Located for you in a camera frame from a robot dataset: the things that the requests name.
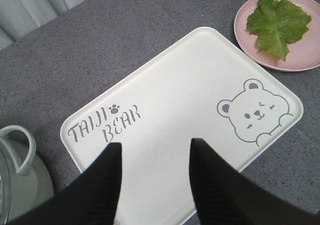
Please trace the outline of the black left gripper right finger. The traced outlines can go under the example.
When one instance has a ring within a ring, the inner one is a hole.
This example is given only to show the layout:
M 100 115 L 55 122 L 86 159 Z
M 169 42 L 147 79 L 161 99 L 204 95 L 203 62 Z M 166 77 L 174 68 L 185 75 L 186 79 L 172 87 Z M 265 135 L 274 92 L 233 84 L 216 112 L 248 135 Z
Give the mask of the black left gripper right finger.
M 189 182 L 202 225 L 318 225 L 320 215 L 293 206 L 240 174 L 202 138 L 193 138 Z

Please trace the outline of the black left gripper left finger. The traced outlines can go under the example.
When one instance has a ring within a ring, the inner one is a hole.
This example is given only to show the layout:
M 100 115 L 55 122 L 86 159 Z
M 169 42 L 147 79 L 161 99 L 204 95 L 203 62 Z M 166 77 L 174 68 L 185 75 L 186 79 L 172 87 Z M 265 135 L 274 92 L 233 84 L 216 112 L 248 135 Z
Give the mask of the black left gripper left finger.
M 113 225 L 122 183 L 122 145 L 112 142 L 69 186 L 12 225 Z

